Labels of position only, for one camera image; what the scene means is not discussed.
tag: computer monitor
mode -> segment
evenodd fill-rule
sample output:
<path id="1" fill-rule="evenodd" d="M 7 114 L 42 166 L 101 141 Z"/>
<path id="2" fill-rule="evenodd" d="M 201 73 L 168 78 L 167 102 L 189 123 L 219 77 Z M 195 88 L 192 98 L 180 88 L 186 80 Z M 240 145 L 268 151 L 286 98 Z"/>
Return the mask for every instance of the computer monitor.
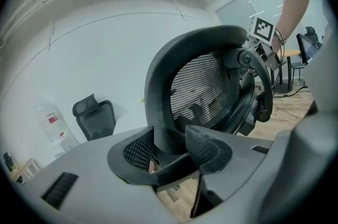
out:
<path id="1" fill-rule="evenodd" d="M 308 37 L 298 33 L 297 41 L 301 51 L 302 63 L 309 63 L 313 56 L 317 53 L 318 47 Z"/>

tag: wristwatch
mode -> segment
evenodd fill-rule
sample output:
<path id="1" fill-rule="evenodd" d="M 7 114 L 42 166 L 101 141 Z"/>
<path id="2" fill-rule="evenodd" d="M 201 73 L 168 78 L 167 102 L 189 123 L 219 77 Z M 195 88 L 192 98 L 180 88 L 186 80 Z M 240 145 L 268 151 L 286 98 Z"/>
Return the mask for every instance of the wristwatch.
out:
<path id="1" fill-rule="evenodd" d="M 280 45 L 284 45 L 286 43 L 286 38 L 277 29 L 275 29 L 275 36 L 277 36 Z"/>

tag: office chair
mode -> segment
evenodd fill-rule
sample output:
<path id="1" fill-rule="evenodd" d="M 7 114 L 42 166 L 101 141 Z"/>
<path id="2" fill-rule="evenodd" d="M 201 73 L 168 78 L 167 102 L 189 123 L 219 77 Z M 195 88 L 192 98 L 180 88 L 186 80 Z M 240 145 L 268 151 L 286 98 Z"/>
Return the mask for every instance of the office chair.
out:
<path id="1" fill-rule="evenodd" d="M 98 103 L 92 94 L 75 103 L 73 115 L 88 141 L 113 134 L 116 120 L 108 100 Z"/>
<path id="2" fill-rule="evenodd" d="M 260 98 L 255 99 L 252 73 L 239 79 L 238 52 L 246 38 L 237 26 L 205 28 L 174 38 L 157 53 L 146 77 L 145 109 L 161 165 L 186 153 L 187 125 L 248 135 L 256 120 L 269 119 L 272 90 L 263 63 L 255 69 L 265 89 Z"/>
<path id="3" fill-rule="evenodd" d="M 306 27 L 306 30 L 308 32 L 308 34 L 310 34 L 312 36 L 313 39 L 318 39 L 317 34 L 315 34 L 315 30 L 312 27 Z M 293 70 L 292 73 L 292 86 L 294 84 L 294 78 L 295 78 L 295 70 L 299 70 L 299 76 L 298 76 L 298 81 L 301 80 L 301 69 L 304 69 L 307 65 L 307 61 L 308 61 L 308 57 L 306 56 L 305 53 L 305 47 L 303 44 L 303 38 L 306 38 L 307 36 L 303 36 L 300 33 L 298 33 L 296 35 L 297 38 L 297 42 L 298 42 L 298 46 L 299 46 L 299 50 L 301 51 L 299 57 L 301 58 L 301 62 L 293 62 L 291 63 L 291 68 Z M 307 40 L 310 42 L 313 42 L 309 37 L 307 37 Z"/>

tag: red label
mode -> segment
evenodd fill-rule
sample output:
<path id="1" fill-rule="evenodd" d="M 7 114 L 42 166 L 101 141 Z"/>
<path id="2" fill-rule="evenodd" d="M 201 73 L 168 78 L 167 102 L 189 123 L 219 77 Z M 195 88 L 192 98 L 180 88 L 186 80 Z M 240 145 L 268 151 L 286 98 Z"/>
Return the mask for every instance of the red label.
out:
<path id="1" fill-rule="evenodd" d="M 54 117 L 48 119 L 50 124 L 52 124 L 53 122 L 56 122 L 57 120 L 58 120 L 57 116 L 54 116 Z"/>

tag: mesh backrest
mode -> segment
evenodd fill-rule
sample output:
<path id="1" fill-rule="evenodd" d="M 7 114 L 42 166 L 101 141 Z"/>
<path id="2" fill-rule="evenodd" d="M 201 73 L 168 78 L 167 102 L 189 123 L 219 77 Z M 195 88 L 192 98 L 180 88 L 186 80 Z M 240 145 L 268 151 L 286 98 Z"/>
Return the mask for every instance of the mesh backrest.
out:
<path id="1" fill-rule="evenodd" d="M 171 85 L 171 111 L 178 129 L 187 124 L 204 126 L 224 109 L 221 53 L 193 59 L 175 76 Z"/>

